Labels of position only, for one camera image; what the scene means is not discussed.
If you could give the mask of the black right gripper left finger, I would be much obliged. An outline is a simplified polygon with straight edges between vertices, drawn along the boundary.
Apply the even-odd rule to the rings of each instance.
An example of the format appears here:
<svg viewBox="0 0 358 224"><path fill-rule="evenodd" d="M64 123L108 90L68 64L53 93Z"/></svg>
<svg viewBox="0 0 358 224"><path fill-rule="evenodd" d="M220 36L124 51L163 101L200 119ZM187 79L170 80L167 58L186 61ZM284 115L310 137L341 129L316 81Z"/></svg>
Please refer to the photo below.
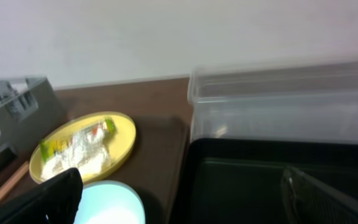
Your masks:
<svg viewBox="0 0 358 224"><path fill-rule="evenodd" d="M0 205L0 224L72 224L82 191L79 170L70 168Z"/></svg>

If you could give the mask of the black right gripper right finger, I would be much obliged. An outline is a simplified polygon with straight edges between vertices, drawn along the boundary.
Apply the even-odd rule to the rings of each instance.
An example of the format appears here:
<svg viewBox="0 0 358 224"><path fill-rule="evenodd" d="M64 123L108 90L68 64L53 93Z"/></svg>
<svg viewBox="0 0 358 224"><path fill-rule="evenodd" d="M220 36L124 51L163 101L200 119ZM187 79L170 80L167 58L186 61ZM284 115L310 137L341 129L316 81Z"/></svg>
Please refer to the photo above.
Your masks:
<svg viewBox="0 0 358 224"><path fill-rule="evenodd" d="M284 169L280 185L291 224L358 224L357 199L296 167Z"/></svg>

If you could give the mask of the light blue bowl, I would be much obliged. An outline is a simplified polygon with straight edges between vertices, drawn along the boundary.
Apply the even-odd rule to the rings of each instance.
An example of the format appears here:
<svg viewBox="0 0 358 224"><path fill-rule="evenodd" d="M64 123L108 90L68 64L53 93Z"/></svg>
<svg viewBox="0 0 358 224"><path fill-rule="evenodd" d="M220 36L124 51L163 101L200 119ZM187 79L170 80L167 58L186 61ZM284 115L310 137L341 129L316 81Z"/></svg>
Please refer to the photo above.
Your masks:
<svg viewBox="0 0 358 224"><path fill-rule="evenodd" d="M127 184L102 180L83 187L74 224L145 224L138 193Z"/></svg>

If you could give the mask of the green orange snack wrapper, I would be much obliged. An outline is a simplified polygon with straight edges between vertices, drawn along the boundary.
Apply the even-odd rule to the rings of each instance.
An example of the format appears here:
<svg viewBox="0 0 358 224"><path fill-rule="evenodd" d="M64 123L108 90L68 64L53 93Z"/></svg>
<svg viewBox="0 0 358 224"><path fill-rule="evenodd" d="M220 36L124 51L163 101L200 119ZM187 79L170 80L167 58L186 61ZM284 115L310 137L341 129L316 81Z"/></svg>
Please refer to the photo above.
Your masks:
<svg viewBox="0 0 358 224"><path fill-rule="evenodd" d="M106 138L110 138L116 132L116 125L111 118L104 118L65 135L58 139L42 140L40 151L44 162L69 149L83 146L85 149L99 146Z"/></svg>

